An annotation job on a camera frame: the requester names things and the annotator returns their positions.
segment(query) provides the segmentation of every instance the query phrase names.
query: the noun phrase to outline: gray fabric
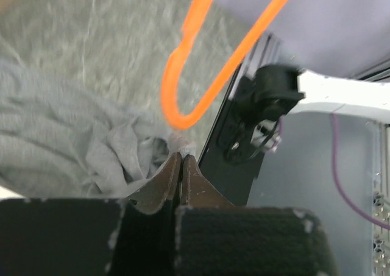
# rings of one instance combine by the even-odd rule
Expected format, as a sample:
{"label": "gray fabric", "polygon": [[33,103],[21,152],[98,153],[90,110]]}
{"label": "gray fabric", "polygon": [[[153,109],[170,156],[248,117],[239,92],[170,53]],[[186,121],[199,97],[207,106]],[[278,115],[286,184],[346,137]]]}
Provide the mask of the gray fabric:
{"label": "gray fabric", "polygon": [[[18,0],[0,15],[0,55],[75,80],[119,104],[163,120],[160,83],[180,41],[191,0]],[[189,113],[249,26],[214,5],[196,39],[178,88]],[[224,92],[183,135],[199,148]]]}
{"label": "gray fabric", "polygon": [[0,185],[27,197],[122,197],[194,144],[145,111],[0,60]]}
{"label": "gray fabric", "polygon": [[[271,0],[216,0],[254,23]],[[350,77],[390,58],[389,0],[289,0],[268,30],[303,67]]]}

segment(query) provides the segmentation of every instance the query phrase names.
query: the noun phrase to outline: crumpled gray towel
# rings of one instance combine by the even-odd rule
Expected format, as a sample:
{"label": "crumpled gray towel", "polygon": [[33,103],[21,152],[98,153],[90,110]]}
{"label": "crumpled gray towel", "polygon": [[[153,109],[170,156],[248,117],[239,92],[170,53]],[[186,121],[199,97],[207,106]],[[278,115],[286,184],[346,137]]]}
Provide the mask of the crumpled gray towel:
{"label": "crumpled gray towel", "polygon": [[147,112],[0,60],[0,185],[27,197],[124,197],[194,144]]}

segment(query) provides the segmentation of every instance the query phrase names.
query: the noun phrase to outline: white panel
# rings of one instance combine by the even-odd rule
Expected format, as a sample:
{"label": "white panel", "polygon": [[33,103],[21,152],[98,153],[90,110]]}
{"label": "white panel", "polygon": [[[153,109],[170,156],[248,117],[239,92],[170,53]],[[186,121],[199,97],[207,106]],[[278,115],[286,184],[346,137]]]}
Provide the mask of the white panel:
{"label": "white panel", "polygon": [[[341,183],[350,198],[372,214],[372,179],[377,165],[377,127],[339,117]],[[283,123],[282,143],[267,154],[252,185],[248,205],[314,211],[324,224],[341,276],[372,275],[372,224],[341,199],[332,180],[332,128],[328,114],[298,113]]]}

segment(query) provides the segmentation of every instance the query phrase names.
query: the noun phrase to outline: cable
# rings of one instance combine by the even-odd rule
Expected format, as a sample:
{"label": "cable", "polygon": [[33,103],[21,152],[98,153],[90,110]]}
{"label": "cable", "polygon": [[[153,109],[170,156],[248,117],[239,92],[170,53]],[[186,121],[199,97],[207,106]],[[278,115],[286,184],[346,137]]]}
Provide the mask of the cable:
{"label": "cable", "polygon": [[276,121],[272,129],[267,134],[267,137],[261,142],[261,144],[256,148],[256,150],[251,154],[250,157],[247,157],[243,160],[239,161],[233,161],[232,163],[234,165],[240,165],[241,163],[247,162],[253,158],[255,158],[264,148],[264,146],[268,143],[269,140],[271,140],[272,136],[275,135],[276,129],[278,128],[278,125],[280,123],[280,120]]}
{"label": "cable", "polygon": [[[281,116],[280,119],[279,119],[279,129],[278,129],[278,135],[279,135],[279,138],[280,138],[280,139],[282,138],[282,131],[283,131],[283,117]],[[280,142],[281,142],[281,140],[275,141],[275,142],[273,143],[273,145],[271,146],[270,150],[271,150],[272,148],[277,147],[277,146],[279,145]]]}
{"label": "cable", "polygon": [[358,213],[361,217],[363,217],[365,220],[368,220],[369,222],[390,230],[390,225],[385,224],[382,221],[379,221],[378,219],[373,218],[372,216],[366,214],[362,209],[360,209],[358,206],[356,206],[352,200],[348,197],[346,192],[344,191],[344,188],[341,185],[338,169],[337,169],[337,157],[338,157],[338,143],[339,143],[339,125],[337,117],[334,113],[330,114],[330,119],[332,123],[332,132],[333,132],[333,147],[332,147],[332,154],[331,154],[331,168],[333,173],[333,181],[336,185],[336,188],[340,194],[340,196],[343,198],[343,200],[346,202],[346,204],[356,213]]}

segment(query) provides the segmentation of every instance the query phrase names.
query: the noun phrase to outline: gray cloth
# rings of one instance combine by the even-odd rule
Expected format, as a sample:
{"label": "gray cloth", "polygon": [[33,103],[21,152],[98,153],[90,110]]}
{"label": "gray cloth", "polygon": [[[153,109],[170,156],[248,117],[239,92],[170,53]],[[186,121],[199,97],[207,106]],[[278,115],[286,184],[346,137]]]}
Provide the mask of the gray cloth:
{"label": "gray cloth", "polygon": [[0,60],[0,185],[27,197],[123,197],[194,145],[145,111]]}
{"label": "gray cloth", "polygon": [[[160,84],[192,0],[17,0],[0,14],[0,56],[75,80],[162,121]],[[243,25],[213,5],[180,75],[177,102],[189,113],[245,36]],[[201,147],[225,90],[185,131]]]}

